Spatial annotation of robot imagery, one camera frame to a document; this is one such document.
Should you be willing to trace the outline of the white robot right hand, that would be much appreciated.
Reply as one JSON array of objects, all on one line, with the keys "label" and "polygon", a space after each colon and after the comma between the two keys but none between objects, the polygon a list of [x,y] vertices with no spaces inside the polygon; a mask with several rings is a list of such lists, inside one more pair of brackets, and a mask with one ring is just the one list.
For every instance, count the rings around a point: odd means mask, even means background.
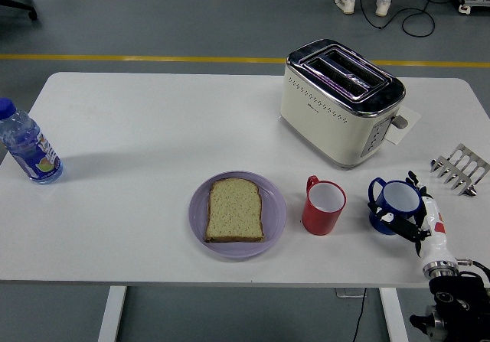
[{"label": "white robot right hand", "polygon": [[375,178],[367,195],[371,226],[379,233],[412,242],[426,278],[458,273],[438,205],[412,171],[404,181]]}]

